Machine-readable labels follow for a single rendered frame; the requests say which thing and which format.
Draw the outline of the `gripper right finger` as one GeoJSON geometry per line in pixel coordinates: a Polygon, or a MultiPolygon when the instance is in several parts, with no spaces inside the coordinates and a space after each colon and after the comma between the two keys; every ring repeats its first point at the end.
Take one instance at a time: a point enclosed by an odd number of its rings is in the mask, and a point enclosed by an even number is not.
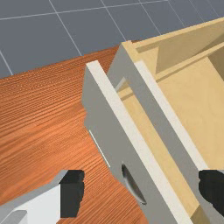
{"type": "Polygon", "coordinates": [[[199,171],[201,205],[209,218],[224,218],[224,170],[199,171]]]}

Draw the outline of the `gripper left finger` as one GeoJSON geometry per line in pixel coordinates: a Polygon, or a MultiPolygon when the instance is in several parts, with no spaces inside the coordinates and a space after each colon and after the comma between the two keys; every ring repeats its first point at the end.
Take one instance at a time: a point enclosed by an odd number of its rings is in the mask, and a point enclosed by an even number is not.
{"type": "Polygon", "coordinates": [[[0,206],[0,224],[57,224],[75,218],[84,195],[84,171],[62,170],[46,185],[0,206]]]}

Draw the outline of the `pale grey cabinet drawer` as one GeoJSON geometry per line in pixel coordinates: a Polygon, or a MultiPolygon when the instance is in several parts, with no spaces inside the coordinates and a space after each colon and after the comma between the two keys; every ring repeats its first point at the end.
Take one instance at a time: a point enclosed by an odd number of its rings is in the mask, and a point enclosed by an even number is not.
{"type": "Polygon", "coordinates": [[[82,103],[91,137],[150,224],[210,224],[185,184],[172,187],[97,60],[86,64],[82,103]]]}

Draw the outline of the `pale grey cabinet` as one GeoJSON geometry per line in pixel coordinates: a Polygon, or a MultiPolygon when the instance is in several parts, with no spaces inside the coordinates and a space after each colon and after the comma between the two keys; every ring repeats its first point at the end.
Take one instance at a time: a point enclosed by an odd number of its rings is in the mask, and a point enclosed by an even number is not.
{"type": "Polygon", "coordinates": [[[198,176],[224,171],[224,17],[121,43],[108,70],[129,85],[211,224],[224,224],[198,176]]]}

